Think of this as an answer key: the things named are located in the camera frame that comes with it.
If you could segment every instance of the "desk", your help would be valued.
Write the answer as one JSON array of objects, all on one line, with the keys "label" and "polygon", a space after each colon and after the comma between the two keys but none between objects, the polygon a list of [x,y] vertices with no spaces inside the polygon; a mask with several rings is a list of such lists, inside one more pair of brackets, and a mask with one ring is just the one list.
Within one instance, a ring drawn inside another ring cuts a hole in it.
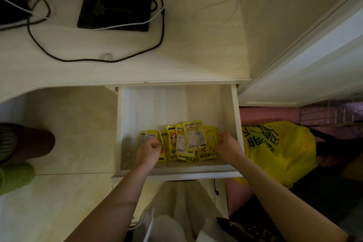
[{"label": "desk", "polygon": [[[63,59],[99,58],[104,53],[121,58],[160,40],[161,15],[147,33],[91,31],[77,28],[82,0],[47,1],[51,18],[67,27],[45,21],[31,29],[46,50]],[[0,32],[0,102],[55,86],[245,83],[250,74],[240,9],[225,21],[239,2],[230,0],[191,17],[215,1],[221,0],[165,0],[162,45],[114,64],[56,61],[35,45],[26,27]],[[45,15],[44,4],[36,12]]]}]

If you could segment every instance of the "green container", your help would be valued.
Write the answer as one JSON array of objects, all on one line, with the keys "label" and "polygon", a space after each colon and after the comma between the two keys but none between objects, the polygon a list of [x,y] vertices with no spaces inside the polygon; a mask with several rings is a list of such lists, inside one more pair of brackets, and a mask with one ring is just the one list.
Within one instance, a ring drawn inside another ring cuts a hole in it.
[{"label": "green container", "polygon": [[30,184],[34,176],[33,166],[25,162],[0,166],[0,195]]}]

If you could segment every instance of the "open drawer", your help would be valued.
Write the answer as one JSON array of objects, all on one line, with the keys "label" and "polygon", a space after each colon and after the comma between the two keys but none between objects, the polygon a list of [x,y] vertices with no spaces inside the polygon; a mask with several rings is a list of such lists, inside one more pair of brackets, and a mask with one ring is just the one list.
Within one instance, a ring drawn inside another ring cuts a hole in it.
[{"label": "open drawer", "polygon": [[[228,131],[243,148],[235,85],[181,85],[119,87],[114,181],[134,166],[138,134],[142,130],[166,130],[166,125],[202,120],[205,125]],[[193,162],[160,162],[149,178],[163,181],[240,176],[219,157]]]}]

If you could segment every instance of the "black monitor base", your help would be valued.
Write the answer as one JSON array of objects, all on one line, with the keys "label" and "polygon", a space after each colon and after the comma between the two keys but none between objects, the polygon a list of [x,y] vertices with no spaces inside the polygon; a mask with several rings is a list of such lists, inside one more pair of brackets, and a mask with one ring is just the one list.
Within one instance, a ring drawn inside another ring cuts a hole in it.
[{"label": "black monitor base", "polygon": [[[84,29],[145,22],[150,19],[151,0],[83,0],[77,26]],[[147,32],[149,23],[112,28]]]}]

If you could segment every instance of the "person's left hand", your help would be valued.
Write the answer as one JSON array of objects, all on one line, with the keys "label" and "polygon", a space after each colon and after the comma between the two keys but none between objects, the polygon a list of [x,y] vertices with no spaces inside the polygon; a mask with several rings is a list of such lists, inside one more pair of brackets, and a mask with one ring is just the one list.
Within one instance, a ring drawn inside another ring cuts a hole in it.
[{"label": "person's left hand", "polygon": [[161,144],[157,139],[148,139],[136,152],[136,166],[152,171],[159,161]]}]

